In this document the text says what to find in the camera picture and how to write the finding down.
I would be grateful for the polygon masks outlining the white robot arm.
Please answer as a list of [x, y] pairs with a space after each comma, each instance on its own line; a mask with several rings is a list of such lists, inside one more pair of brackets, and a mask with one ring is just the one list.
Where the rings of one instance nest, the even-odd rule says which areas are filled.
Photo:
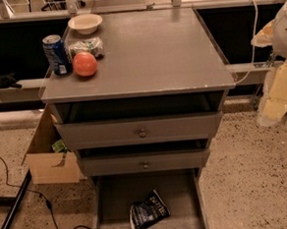
[[251, 44], [270, 45], [275, 56], [284, 58], [284, 63], [266, 76], [264, 95], [259, 102], [258, 122], [270, 127], [280, 122], [287, 112], [287, 1], [275, 18], [258, 31]]

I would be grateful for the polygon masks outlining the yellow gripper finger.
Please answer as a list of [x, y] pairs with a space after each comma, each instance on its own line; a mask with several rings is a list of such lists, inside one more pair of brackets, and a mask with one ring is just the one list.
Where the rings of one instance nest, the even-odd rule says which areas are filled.
[[281, 121], [287, 112], [287, 60], [273, 68], [263, 85], [263, 96], [258, 108], [258, 123], [271, 127]]
[[251, 44], [256, 47], [268, 47], [272, 45], [274, 21], [268, 22], [256, 35], [253, 36]]

